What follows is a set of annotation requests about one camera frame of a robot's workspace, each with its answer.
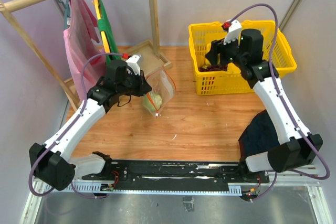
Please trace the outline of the green cabbage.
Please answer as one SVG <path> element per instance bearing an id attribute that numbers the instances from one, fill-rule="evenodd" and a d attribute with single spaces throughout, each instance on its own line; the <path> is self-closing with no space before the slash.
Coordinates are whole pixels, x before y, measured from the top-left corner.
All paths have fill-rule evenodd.
<path id="1" fill-rule="evenodd" d="M 153 91 L 149 92 L 143 98 L 143 106 L 149 112 L 154 113 L 158 111 L 163 104 L 162 97 Z"/>

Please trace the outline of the clear zip top bag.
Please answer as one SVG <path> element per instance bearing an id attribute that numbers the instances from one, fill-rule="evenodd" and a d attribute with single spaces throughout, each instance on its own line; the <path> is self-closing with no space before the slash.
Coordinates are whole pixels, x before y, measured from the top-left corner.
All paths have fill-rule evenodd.
<path id="1" fill-rule="evenodd" d="M 152 87 L 152 91 L 158 93 L 162 97 L 163 104 L 160 109 L 154 113 L 149 112 L 152 116 L 157 118 L 161 115 L 161 112 L 166 104 L 175 96 L 176 85 L 163 66 L 148 74 L 146 80 Z"/>

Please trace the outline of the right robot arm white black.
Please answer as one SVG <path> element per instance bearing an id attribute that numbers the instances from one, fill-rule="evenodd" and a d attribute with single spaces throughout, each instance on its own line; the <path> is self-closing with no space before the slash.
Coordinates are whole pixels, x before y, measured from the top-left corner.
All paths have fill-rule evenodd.
<path id="1" fill-rule="evenodd" d="M 273 64 L 263 59 L 264 37 L 257 29 L 229 32 L 213 40 L 205 58 L 212 64 L 233 63 L 241 76 L 263 102 L 275 127 L 278 146 L 245 158 L 238 177 L 250 182 L 257 172 L 278 173 L 311 164 L 323 144 L 319 134 L 312 134 L 290 104 Z"/>

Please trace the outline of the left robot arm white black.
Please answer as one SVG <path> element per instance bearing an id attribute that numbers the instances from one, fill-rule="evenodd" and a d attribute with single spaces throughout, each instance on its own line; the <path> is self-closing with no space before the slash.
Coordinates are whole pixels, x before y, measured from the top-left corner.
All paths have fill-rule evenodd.
<path id="1" fill-rule="evenodd" d="M 141 97 L 152 90 L 140 69 L 140 58 L 133 55 L 126 61 L 112 60 L 106 74 L 88 91 L 70 120 L 43 145 L 31 146 L 29 185 L 33 178 L 38 178 L 61 191 L 75 178 L 95 174 L 105 180 L 112 175 L 112 159 L 108 155 L 100 152 L 81 158 L 71 158 L 71 155 L 90 128 L 114 105 L 120 104 L 121 96 Z"/>

